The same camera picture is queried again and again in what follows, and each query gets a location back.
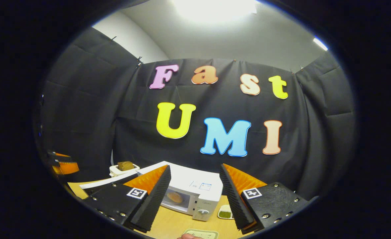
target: microwave knob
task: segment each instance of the microwave knob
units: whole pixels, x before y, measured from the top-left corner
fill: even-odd
[[[205,215],[205,214],[208,214],[209,211],[208,210],[198,210],[198,213],[200,213],[201,215]]]

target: microwave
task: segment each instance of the microwave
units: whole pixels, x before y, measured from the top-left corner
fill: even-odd
[[[136,172],[148,173],[164,165],[170,165],[171,180],[161,205],[207,221],[221,199],[223,184],[219,174],[183,167],[166,161],[159,162]]]

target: table surface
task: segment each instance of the table surface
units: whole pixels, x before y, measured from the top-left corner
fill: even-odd
[[[88,197],[79,186],[84,183],[68,183],[74,194],[82,199]],[[176,239],[188,229],[216,231],[219,233],[218,238],[221,239],[237,239],[252,234],[253,232],[243,235],[241,231],[236,228],[233,219],[218,218],[220,207],[226,204],[229,204],[228,199],[226,196],[222,195],[218,202],[218,206],[215,208],[214,213],[208,221],[193,220],[191,215],[186,215],[160,206],[156,218],[153,221],[153,225],[151,226],[151,230],[147,233],[142,233],[138,230],[135,231],[156,239]]]

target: hand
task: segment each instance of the hand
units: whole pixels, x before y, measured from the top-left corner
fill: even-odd
[[[180,238],[177,238],[177,239],[203,239],[203,238],[185,233],[182,236],[180,236]]]

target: ceiling light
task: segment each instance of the ceiling light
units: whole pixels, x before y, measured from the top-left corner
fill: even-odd
[[[255,0],[172,0],[179,14],[201,22],[230,21],[257,13]]]
[[[315,38],[313,39],[313,41],[318,44],[318,46],[320,46],[322,49],[324,50],[328,50],[328,48],[318,39],[318,38]]]

